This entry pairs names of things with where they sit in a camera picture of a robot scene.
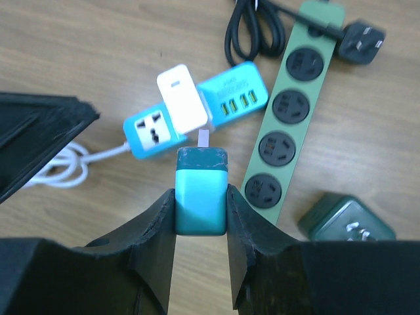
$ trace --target green power strip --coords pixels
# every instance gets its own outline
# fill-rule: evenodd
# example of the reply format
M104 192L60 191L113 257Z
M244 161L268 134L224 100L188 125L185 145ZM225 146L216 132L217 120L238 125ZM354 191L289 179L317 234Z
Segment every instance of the green power strip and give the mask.
M307 1L300 13L341 27L342 6ZM241 193L276 224L336 42L296 22L268 101Z

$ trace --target black cable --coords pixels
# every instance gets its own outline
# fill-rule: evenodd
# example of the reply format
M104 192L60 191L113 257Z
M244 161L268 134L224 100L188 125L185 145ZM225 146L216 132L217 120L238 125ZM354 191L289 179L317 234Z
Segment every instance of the black cable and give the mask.
M281 5L274 4L269 0L259 0L258 9L255 11L255 0L238 0L232 17L230 18L226 36L224 38L224 53L229 64L236 65L232 56L232 47L235 53L243 60L254 60L258 54L269 57L280 56L285 48L285 29L282 20L278 16L279 12L294 18L296 21L320 31L336 40L344 37L343 31L332 26L321 25L311 18L290 10ZM239 26L243 18L251 40L249 53L242 50L239 43ZM261 28L261 22L268 26L271 34L271 45L268 44Z

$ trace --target tabletop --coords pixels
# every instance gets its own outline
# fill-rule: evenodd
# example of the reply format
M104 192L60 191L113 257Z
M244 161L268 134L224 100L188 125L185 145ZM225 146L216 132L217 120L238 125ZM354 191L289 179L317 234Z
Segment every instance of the tabletop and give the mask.
M325 191L358 196L399 239L420 238L420 2L340 0L346 23L387 31L369 66L334 59L294 172L278 227L297 221ZM298 9L301 1L285 5ZM125 141L125 118L158 102L159 73L184 63L196 82L229 68L223 42L233 0L3 0L0 89L76 95L101 118L77 141L92 152ZM284 18L287 35L293 21ZM247 41L241 30L243 43ZM281 58L257 57L269 91ZM253 114L211 136L240 187L261 126ZM148 161L123 154L90 165L69 190L36 186L0 206L0 237L39 236L85 245L137 216L174 186L175 152ZM226 236L178 237L170 314L232 311Z

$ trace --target power strip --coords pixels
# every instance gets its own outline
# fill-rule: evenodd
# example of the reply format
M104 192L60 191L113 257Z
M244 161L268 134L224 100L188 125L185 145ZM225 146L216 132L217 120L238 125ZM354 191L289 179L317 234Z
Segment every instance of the power strip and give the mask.
M264 81L252 62L244 62L212 77L196 89L208 109L212 132L264 108L268 101ZM177 116L194 120L183 105L179 106L179 111ZM162 102L124 121L125 136L137 159L154 157L189 140L188 135L174 128L173 118Z
M342 6L307 1L300 14L341 27ZM250 205L276 224L336 41L296 22L262 121L241 193Z

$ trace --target coiled white cable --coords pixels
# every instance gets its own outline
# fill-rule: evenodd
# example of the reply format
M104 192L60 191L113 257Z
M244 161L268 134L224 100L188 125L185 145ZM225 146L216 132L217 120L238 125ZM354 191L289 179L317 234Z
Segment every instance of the coiled white cable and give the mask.
M76 142L70 142L61 150L46 166L44 166L23 188L32 187L36 184L44 184L57 188L71 188L80 185L89 174L88 164L107 159L118 154L129 152L130 146L125 142L122 146L103 152L89 154L89 151ZM53 168L65 167L58 174L49 175ZM80 168L81 172L74 178L72 175Z

